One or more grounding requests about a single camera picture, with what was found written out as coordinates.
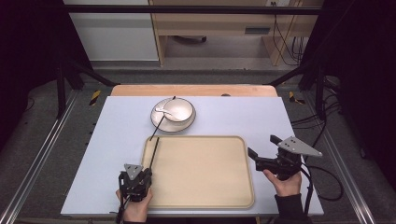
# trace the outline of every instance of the finger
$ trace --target finger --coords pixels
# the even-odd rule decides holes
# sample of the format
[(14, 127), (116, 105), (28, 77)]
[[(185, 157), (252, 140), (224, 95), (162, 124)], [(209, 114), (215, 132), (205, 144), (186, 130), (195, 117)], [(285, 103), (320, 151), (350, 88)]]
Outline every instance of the finger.
[(296, 181), (298, 183), (301, 183), (302, 182), (301, 172), (293, 175), (290, 179), (292, 179), (293, 181)]
[(275, 183), (278, 181), (278, 179), (276, 178), (276, 176), (275, 176), (271, 171), (269, 171), (269, 170), (263, 170), (262, 172), (264, 173), (264, 175), (267, 177), (267, 179), (268, 179), (271, 183), (275, 184)]
[(151, 188), (149, 188), (148, 189), (148, 194), (147, 194), (147, 196), (146, 196), (146, 198), (144, 200), (150, 201), (152, 199), (152, 197), (153, 197), (152, 190), (151, 190)]
[(117, 189), (116, 194), (117, 194), (117, 197), (120, 199), (121, 196), (120, 196), (120, 190), (119, 189)]

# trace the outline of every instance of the aluminum rail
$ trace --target aluminum rail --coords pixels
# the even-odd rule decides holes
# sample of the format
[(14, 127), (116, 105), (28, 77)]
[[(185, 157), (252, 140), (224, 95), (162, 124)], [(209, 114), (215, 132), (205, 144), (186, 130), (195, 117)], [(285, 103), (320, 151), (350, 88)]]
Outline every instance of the aluminum rail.
[(35, 157), (35, 160), (33, 161), (25, 178), (22, 180), (20, 187), (18, 188), (11, 202), (8, 204), (7, 208), (0, 216), (0, 224), (14, 223), (18, 213), (21, 211), (21, 208), (26, 201), (26, 198), (32, 190), (35, 181), (37, 180), (38, 175), (47, 160), (48, 155), (50, 154), (53, 146), (55, 145), (55, 142), (58, 139), (58, 136), (61, 133), (61, 130), (63, 129), (64, 124), (68, 119), (77, 98), (78, 91), (72, 91), (68, 98), (68, 107), (64, 111), (63, 116), (59, 119), (56, 119), (55, 123), (53, 124), (49, 135), (44, 141), (43, 146), (38, 151), (37, 156)]
[[(304, 98), (307, 99), (309, 108), (311, 109), (312, 113), (315, 114), (316, 111), (312, 94), (304, 92)], [(355, 210), (359, 222), (361, 224), (375, 224), (375, 219), (370, 211), (370, 208), (368, 207), (366, 201), (364, 201), (361, 191), (353, 179), (352, 173), (349, 172), (349, 169), (347, 168), (341, 153), (339, 152), (336, 144), (332, 140), (332, 136), (327, 129), (323, 134), (323, 141), (327, 149), (329, 149), (329, 155), (332, 159), (332, 164), (334, 165), (335, 171), (339, 175), (340, 181), (343, 183), (346, 195), (349, 197), (349, 201)]]

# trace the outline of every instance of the white table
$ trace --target white table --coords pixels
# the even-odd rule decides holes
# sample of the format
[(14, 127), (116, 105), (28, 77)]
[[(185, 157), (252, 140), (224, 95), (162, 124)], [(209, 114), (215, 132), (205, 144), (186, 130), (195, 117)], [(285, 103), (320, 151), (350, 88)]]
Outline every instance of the white table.
[[(108, 217), (118, 211), (118, 176), (124, 163), (139, 164), (146, 139), (155, 127), (149, 118), (151, 109), (169, 96), (109, 96), (96, 124), (91, 142), (61, 214), (72, 217)], [(197, 117), (186, 135), (239, 135), (261, 157), (275, 158), (277, 146), (270, 134), (281, 139), (294, 135), (289, 117), (279, 97), (178, 96), (189, 100)], [(272, 184), (255, 170), (249, 160), (255, 203), (249, 209), (150, 209), (151, 217), (256, 217), (277, 214)], [(308, 181), (303, 178), (303, 204)], [(310, 215), (323, 210), (314, 192)]]

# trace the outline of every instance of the wall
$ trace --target wall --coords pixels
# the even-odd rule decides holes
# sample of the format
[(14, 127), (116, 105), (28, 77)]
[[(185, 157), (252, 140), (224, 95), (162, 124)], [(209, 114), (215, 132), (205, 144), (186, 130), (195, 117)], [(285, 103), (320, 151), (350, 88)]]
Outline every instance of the wall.
[[(64, 0), (67, 5), (147, 5), (145, 0)], [(149, 14), (70, 13), (91, 61), (158, 61)]]

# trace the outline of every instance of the wooden tray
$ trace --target wooden tray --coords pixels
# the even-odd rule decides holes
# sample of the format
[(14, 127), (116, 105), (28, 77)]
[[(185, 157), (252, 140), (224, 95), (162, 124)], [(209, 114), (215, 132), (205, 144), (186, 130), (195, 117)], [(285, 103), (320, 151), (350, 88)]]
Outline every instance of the wooden tray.
[(150, 207), (248, 208), (254, 196), (247, 147), (238, 136), (154, 136), (142, 164), (152, 163)]

